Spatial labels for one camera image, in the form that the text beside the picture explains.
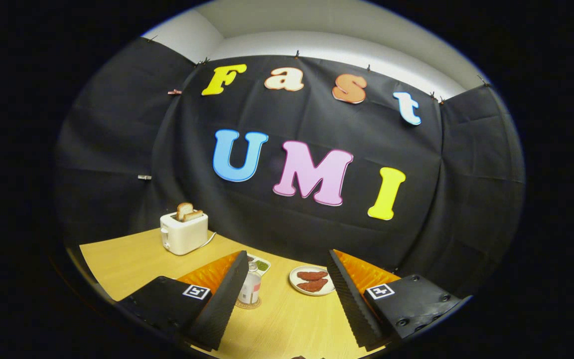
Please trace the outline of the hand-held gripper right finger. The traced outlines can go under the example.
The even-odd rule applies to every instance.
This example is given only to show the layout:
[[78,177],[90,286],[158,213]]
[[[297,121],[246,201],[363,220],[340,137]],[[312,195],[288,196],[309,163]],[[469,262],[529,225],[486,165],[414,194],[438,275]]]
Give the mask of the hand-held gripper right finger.
[[459,298],[418,274],[398,277],[339,250],[327,270],[357,345],[398,347],[423,336],[471,298]]

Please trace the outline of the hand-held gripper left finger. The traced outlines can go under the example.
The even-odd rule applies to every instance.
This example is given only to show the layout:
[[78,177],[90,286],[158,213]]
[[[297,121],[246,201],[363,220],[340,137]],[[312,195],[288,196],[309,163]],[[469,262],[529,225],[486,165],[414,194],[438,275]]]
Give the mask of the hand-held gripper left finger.
[[178,279],[159,276],[118,301],[121,311],[181,345],[217,350],[248,274],[245,250]]

